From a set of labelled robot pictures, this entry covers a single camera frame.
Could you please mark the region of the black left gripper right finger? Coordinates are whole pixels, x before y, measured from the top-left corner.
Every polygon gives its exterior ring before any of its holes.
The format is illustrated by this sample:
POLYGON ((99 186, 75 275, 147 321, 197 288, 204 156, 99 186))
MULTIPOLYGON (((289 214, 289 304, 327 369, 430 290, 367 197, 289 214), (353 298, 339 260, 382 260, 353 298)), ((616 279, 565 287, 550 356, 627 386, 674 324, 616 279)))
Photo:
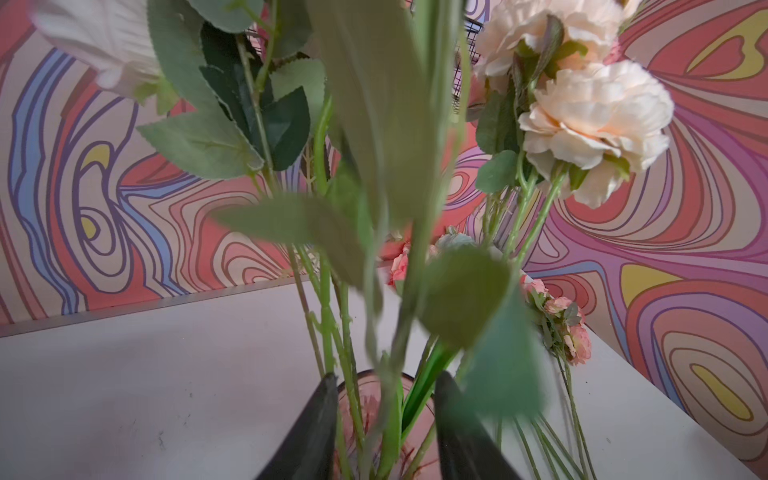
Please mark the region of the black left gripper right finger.
POLYGON ((437 377, 434 406, 443 479, 520 479, 447 371, 437 377))

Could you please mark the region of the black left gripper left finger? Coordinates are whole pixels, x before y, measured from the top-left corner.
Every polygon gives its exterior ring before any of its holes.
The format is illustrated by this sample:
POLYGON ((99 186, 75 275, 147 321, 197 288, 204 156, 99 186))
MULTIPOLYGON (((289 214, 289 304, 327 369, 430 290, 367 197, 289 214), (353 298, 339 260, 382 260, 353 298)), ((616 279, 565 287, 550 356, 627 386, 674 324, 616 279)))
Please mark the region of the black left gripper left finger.
POLYGON ((333 473, 337 417, 337 377, 328 373, 256 479, 329 479, 333 473))

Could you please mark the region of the pink tulip bud stem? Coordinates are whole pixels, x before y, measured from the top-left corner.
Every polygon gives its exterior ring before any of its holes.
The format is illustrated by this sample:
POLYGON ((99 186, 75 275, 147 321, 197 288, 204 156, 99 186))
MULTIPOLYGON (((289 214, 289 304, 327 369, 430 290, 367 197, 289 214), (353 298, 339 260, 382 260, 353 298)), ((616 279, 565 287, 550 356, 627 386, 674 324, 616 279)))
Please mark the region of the pink tulip bud stem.
POLYGON ((401 423, 401 433, 404 438, 409 435, 421 411, 431 398, 437 377, 453 361, 456 353, 456 350, 447 347, 443 342, 438 341, 434 345, 405 398, 401 423))

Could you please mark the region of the pale blue white rose stem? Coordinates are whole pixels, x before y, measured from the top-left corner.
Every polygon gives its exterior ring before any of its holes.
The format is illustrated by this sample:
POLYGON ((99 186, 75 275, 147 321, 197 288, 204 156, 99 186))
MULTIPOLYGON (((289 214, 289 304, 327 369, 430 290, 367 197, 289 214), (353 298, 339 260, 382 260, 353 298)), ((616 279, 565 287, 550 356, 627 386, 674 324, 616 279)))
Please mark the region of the pale blue white rose stem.
POLYGON ((64 312, 299 276, 304 249, 215 216, 312 181, 326 74, 303 2, 35 1, 30 19, 93 76, 31 225, 64 312))

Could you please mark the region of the light pink rose stem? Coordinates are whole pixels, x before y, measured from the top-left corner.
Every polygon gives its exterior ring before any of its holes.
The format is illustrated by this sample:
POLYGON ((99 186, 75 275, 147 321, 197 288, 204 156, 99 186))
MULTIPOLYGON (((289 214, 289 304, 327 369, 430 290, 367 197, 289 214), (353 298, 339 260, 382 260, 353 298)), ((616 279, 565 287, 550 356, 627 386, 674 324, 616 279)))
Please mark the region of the light pink rose stem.
POLYGON ((388 470, 404 439, 405 398, 429 340, 457 351, 444 371, 480 422, 490 414, 530 414, 540 393, 516 269, 477 246, 427 254, 444 201, 441 171, 454 55, 464 41, 463 4, 432 1, 409 14, 394 1, 310 1, 306 10, 365 218, 353 225, 329 196, 299 194, 227 208, 217 218, 255 239, 313 245, 362 293, 366 352, 381 403, 357 465, 374 475, 388 470), (388 281, 404 243, 409 261, 398 294, 388 281))

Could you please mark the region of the cream carnation stem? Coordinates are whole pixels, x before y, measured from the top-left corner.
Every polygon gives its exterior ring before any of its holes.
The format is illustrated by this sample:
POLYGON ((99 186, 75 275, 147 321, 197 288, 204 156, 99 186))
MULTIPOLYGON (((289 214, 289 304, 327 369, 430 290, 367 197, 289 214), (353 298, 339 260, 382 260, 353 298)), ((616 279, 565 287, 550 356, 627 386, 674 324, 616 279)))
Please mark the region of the cream carnation stem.
POLYGON ((475 185, 486 197, 482 236, 496 237, 510 204, 516 221, 504 244, 520 263, 555 200, 602 206, 669 147, 668 90, 643 66, 619 58, 619 34, 636 1, 502 1, 480 29, 467 118, 487 155, 475 185))

